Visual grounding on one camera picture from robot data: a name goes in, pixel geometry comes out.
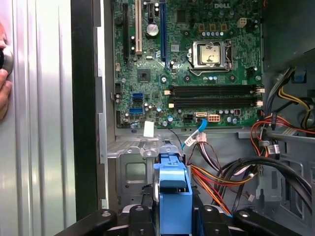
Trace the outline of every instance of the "finger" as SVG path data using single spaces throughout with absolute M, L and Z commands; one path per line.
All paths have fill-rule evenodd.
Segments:
M 9 101 L 7 101 L 2 109 L 0 109 L 0 120 L 2 120 L 8 110 Z
M 0 23 L 0 48 L 6 47 L 5 42 L 6 42 L 6 35 L 5 35 L 4 27 Z
M 5 81 L 0 90 L 0 109 L 5 106 L 8 101 L 8 96 L 11 92 L 12 84 L 10 81 Z
M 7 76 L 8 76 L 8 72 L 4 69 L 1 69 L 0 70 L 0 89 L 2 88 L 2 85 L 4 84 Z

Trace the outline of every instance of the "ram slot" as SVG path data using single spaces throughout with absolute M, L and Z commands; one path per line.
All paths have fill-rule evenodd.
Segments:
M 252 97 L 236 98 L 170 98 L 169 107 L 174 108 L 196 108 L 196 107 L 254 107 L 257 99 Z
M 171 94 L 176 97 L 205 95 L 249 95 L 254 94 L 255 86 L 170 86 Z
M 160 3 L 161 8 L 161 57 L 162 61 L 166 62 L 166 5 L 165 3 Z
M 142 54 L 142 16 L 141 0 L 135 0 L 135 17 L 136 17 L 136 54 Z
M 129 14 L 128 3 L 123 4 L 123 51 L 124 60 L 129 60 Z

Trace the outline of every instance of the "dell logo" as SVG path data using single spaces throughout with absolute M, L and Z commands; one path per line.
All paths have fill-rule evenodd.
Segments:
M 229 3 L 215 3 L 215 9 L 217 8 L 231 8 Z

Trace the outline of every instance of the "green circuit board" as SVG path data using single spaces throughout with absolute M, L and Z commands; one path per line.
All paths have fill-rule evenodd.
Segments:
M 203 118 L 196 117 L 196 112 L 206 113 L 206 119 L 215 117 L 209 127 L 254 124 L 261 109 L 261 94 L 255 92 L 255 86 L 261 85 L 262 70 L 260 4 L 255 0 L 116 0 L 117 127 L 140 128 L 146 120 L 155 122 L 157 128 L 194 127 Z M 138 29 L 141 51 L 136 47 Z M 216 66 L 225 63 L 216 69 L 205 58 Z M 196 69 L 200 65 L 206 68 Z M 199 105 L 196 100 L 186 106 L 185 99 L 193 103 L 196 96 L 177 99 L 170 86 L 190 92 L 194 87 L 200 99 L 217 100 L 218 104 Z M 205 89 L 209 86 L 251 86 L 251 91 L 238 94 L 231 88 L 232 93 L 225 94 L 223 89 L 212 95 Z M 185 105 L 171 98 L 183 100 L 181 105 Z M 235 101 L 241 98 L 254 102 L 238 105 Z M 235 101 L 220 103 L 222 99 Z

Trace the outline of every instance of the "blue sata port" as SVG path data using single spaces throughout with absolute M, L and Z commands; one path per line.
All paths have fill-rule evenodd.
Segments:
M 129 114 L 131 114 L 131 115 L 143 114 L 143 108 L 142 108 L 142 107 L 130 108 L 130 109 L 129 109 Z
M 135 92 L 132 94 L 133 101 L 142 101 L 143 100 L 143 93 L 142 92 Z

